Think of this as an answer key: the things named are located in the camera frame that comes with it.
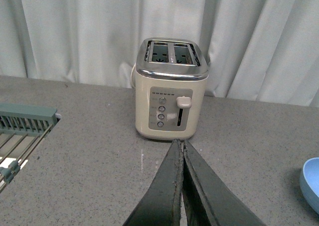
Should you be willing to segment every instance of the dish drying rack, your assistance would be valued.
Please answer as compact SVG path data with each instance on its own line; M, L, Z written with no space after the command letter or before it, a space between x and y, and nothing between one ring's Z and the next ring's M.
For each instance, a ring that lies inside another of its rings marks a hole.
M0 193L20 171L33 150L57 124L55 108L0 103Z

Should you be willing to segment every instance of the toaster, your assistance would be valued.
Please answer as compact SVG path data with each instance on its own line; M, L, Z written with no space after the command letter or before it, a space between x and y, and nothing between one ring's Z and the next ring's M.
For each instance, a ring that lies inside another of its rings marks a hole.
M137 131L162 140L194 135L208 78L198 46L183 39L148 38L134 71Z

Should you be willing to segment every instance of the gray countertop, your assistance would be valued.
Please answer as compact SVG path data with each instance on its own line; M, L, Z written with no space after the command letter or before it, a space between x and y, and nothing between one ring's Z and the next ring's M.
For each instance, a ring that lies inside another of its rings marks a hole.
M2 226L120 226L170 146L137 133L132 89L0 76L0 102L62 115L0 194ZM299 187L319 156L318 108L205 97L190 142L267 225L319 225Z

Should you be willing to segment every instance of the white curtain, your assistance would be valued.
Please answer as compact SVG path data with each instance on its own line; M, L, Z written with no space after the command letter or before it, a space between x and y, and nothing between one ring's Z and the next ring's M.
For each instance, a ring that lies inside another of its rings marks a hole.
M0 0L0 74L130 87L148 37L202 50L206 94L319 107L318 0Z

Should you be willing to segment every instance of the toaster power cord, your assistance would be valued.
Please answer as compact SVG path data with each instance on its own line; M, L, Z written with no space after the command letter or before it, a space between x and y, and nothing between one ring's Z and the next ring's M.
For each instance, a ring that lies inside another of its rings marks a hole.
M135 75L134 75L135 69L136 69L136 63L134 64L134 66L132 67L132 70L131 70L131 87L132 88L135 88Z

